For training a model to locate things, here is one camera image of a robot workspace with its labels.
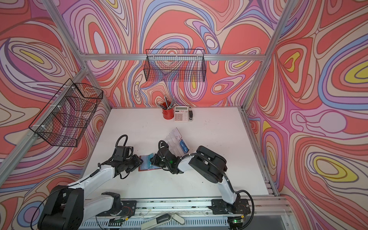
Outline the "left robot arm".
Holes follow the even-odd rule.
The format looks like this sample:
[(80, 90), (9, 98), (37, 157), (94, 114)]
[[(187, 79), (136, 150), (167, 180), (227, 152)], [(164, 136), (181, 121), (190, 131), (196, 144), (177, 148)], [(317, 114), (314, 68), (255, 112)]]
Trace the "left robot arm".
[(114, 192), (103, 192), (100, 196), (87, 197), (106, 182), (129, 175), (142, 165), (143, 160), (134, 154), (134, 148), (120, 141), (128, 140), (124, 134), (117, 139), (112, 156), (97, 169), (82, 179), (66, 186), (56, 186), (50, 195), (38, 206), (40, 216), (37, 223), (39, 230), (77, 230), (86, 220), (101, 213), (120, 216), (124, 211), (126, 218), (133, 215), (130, 207), (122, 205), (121, 196)]

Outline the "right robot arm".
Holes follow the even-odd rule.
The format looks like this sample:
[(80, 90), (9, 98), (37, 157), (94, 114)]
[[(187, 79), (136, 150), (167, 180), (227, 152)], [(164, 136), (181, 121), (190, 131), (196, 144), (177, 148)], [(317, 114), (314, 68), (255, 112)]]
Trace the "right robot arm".
[(246, 216), (253, 215), (255, 212), (254, 201), (249, 192), (234, 190), (226, 175), (227, 161), (225, 158), (204, 146), (199, 146), (195, 153), (179, 157), (171, 153), (169, 145), (161, 140), (157, 153), (149, 161), (171, 174), (183, 174), (194, 170), (209, 182), (216, 184), (221, 199), (211, 201), (209, 209), (214, 215), (242, 214)]

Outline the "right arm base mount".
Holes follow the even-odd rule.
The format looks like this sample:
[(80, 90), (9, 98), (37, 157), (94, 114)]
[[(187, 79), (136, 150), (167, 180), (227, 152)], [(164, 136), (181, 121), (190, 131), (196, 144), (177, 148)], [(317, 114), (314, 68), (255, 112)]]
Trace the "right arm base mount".
[(225, 214), (251, 214), (251, 207), (248, 199), (238, 198), (233, 204), (229, 204), (222, 199), (211, 200), (211, 205), (208, 208), (214, 215), (225, 215)]

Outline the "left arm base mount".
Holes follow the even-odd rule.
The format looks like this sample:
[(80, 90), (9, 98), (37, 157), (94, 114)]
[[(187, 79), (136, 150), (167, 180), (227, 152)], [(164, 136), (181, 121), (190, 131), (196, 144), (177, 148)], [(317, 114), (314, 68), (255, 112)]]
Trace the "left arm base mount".
[(104, 211), (100, 214), (98, 214), (98, 217), (132, 217), (135, 215), (136, 209), (137, 209), (137, 200), (121, 200), (120, 205), (116, 206), (113, 205), (113, 207), (108, 210)]

